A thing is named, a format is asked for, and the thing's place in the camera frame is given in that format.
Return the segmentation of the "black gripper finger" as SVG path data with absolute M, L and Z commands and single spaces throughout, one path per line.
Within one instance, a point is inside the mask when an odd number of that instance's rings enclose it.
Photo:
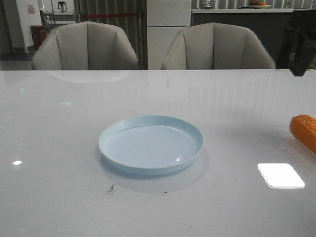
M 286 62 L 295 76 L 303 76 L 316 56 L 316 11 L 295 10 L 287 27 Z

